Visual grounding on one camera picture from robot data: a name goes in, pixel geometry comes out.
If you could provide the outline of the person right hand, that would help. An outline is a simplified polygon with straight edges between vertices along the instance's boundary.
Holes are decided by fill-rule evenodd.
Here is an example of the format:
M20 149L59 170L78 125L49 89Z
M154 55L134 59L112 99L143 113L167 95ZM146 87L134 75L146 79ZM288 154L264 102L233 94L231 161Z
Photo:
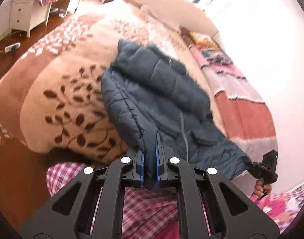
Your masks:
M264 179L260 178L256 181L256 184L254 185L252 196L264 197L270 194L271 190L272 190L271 184L265 184Z

